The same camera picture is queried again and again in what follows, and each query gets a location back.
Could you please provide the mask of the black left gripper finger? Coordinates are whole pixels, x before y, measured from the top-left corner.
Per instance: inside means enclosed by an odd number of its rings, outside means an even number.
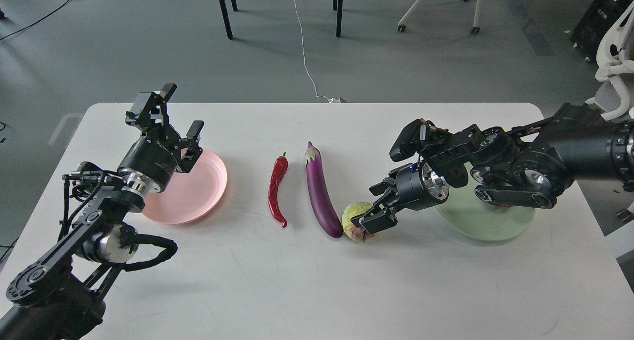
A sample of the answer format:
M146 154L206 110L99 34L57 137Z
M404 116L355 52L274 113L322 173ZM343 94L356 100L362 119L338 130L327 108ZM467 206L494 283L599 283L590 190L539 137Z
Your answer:
M201 150L199 146L200 132L202 131L204 125L205 123L202 120L195 120L192 122L192 125L186 133L186 138L184 139L184 146L187 150L193 152Z
M167 101L177 89L174 83L166 83L160 91L141 92L132 108L125 112L125 123L150 132L154 128L166 129L168 123Z

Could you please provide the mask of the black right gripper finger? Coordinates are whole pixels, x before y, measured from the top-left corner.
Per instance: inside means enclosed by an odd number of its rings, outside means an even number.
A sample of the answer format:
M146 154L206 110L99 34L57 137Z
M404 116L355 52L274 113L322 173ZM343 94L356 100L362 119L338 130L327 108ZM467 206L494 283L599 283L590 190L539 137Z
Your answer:
M382 207L382 205L372 205L372 208L363 215L352 218L352 223L356 227L362 227L367 232L374 234L397 225L398 220L396 213L399 207L391 205Z
M369 187L369 191L373 196L398 195L398 188L396 186L396 175L389 174L377 184Z

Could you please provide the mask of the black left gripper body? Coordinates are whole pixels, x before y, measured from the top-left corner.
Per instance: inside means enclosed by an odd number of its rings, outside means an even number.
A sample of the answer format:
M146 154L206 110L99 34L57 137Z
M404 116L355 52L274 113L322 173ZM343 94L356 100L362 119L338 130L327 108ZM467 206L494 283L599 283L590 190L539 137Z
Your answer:
M187 150L185 138L171 125L142 132L118 165L118 175L127 180L136 178L150 192L165 191L172 176L176 172L189 173L203 153L201 147L197 152Z

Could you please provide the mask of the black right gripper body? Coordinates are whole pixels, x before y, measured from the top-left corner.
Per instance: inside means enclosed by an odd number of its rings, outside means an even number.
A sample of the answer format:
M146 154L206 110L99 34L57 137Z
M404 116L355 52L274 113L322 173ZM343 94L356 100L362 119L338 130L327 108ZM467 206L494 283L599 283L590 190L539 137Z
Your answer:
M396 175L398 195L378 196L373 205L388 207L396 205L399 211L410 209L423 210L443 204L450 194L444 178L438 176L425 162L407 164L391 170Z

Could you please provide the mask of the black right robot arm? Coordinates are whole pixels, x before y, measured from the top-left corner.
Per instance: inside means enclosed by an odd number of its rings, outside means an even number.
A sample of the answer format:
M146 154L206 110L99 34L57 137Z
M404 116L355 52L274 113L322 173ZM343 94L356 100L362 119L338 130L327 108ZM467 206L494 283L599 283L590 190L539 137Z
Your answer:
M633 121L608 121L589 105L564 104L550 118L505 131L473 124L452 133L415 119L390 158L418 160L393 169L370 189L377 197L351 222L369 234L397 225L403 209L444 204L450 188L475 180L474 195L490 205L552 209L575 180L608 179L633 190Z

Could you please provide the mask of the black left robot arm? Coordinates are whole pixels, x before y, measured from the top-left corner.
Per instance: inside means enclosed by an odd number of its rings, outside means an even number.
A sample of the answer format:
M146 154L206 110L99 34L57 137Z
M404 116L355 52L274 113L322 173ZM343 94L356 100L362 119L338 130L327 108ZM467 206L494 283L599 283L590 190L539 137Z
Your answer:
M176 91L137 96L125 123L139 139L116 170L83 162L65 174L64 217L57 243L9 283L13 303L1 319L3 340L79 340L104 319L107 292L121 272L169 260L173 240L140 234L124 221L141 212L150 193L165 191L172 176L188 173L202 154L201 120L185 136L168 121L167 102Z

